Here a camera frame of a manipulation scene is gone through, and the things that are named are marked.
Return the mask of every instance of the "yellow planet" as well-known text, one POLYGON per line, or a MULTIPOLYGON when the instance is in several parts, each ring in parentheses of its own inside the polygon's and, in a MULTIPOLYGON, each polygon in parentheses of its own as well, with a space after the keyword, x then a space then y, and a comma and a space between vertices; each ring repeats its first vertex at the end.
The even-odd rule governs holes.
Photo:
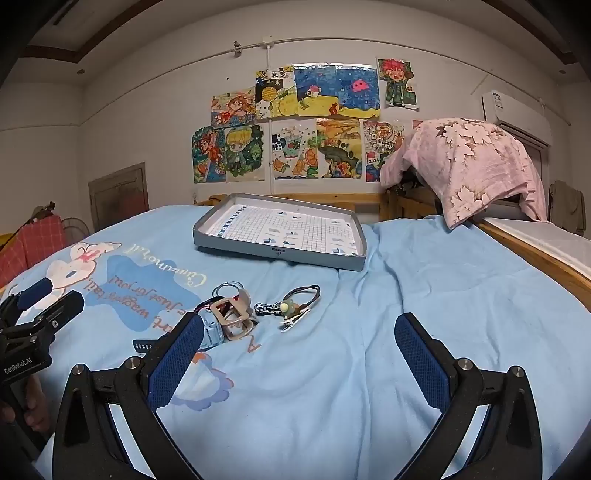
POLYGON ((277 90, 273 87, 265 87, 261 92, 261 98, 266 102, 272 102, 277 97, 277 90))

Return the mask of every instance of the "wooden door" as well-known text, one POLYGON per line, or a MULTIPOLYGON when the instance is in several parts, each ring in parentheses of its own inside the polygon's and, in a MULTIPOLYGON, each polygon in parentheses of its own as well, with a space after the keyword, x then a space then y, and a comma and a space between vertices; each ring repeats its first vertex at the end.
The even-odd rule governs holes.
POLYGON ((89 182, 88 192, 95 232, 150 209, 144 163, 89 182))

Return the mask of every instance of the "poster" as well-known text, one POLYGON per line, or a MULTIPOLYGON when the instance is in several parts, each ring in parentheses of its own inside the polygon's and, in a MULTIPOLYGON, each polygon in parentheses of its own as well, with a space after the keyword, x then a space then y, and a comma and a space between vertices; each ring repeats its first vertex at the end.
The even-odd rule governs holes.
POLYGON ((295 67, 295 88, 301 116, 328 116, 339 113, 339 84, 336 68, 327 63, 301 63, 295 67))
POLYGON ((378 72, 371 65, 336 64, 339 113, 356 118, 379 116, 378 72))
POLYGON ((387 80, 386 104, 404 108, 418 108, 414 72, 409 61, 378 59, 379 77, 387 80))
POLYGON ((226 143, 223 132, 203 127, 195 132, 193 146, 193 181, 226 181, 226 143))
POLYGON ((275 118, 297 114, 296 74, 293 66, 256 73, 256 117, 275 118))
POLYGON ((227 181, 265 180, 260 125, 226 128, 227 181))
POLYGON ((316 120, 319 161, 328 166, 323 178, 361 178, 361 131, 359 120, 316 120))
POLYGON ((276 179, 318 178, 315 120, 274 122, 272 140, 276 179))
POLYGON ((387 122, 363 122, 365 140, 365 180, 379 181, 384 161, 400 148, 404 140, 404 127, 387 122))
POLYGON ((224 93, 212 99, 212 127, 246 125, 255 119, 255 89, 224 93))

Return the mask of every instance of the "blue bedsheet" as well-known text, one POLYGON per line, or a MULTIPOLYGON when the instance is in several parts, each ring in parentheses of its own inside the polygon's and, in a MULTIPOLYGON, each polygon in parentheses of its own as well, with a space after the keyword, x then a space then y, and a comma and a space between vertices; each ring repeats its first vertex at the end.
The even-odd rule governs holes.
MULTIPOLYGON (((394 342, 402 312, 413 312, 455 357, 485 369, 526 369, 544 478, 589 421, 591 315, 478 228, 449 232, 438 216, 364 226, 366 266, 351 272, 196 251, 191 229, 205 211, 152 210, 13 282, 18 291, 48 275, 58 287, 54 297, 75 289, 86 300, 84 312, 57 335, 54 362, 41 373, 54 415, 74 364, 118 367, 135 353, 133 339, 162 335, 213 287, 240 281, 253 302, 272 303, 314 283, 322 296, 287 333, 276 317, 263 317, 252 336, 198 355, 171 403, 159 409, 206 479, 395 477, 439 415, 394 342)), ((463 464, 484 409, 447 473, 463 464)), ((134 465, 148 472, 120 410, 113 411, 134 465)), ((37 466, 51 477, 51 442, 37 466)))

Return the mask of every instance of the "human hand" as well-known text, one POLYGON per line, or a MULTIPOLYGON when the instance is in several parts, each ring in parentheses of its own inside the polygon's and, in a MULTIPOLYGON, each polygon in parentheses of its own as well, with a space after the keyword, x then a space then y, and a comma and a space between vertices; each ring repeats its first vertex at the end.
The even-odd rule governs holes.
MULTIPOLYGON (((31 375, 27 379, 25 397, 27 400, 28 411, 25 413, 24 417, 27 425, 29 425, 34 432, 48 431, 50 427, 49 410, 38 376, 31 375)), ((2 420, 8 423, 13 422, 15 414, 12 407, 5 403, 2 403, 1 407, 2 420)))

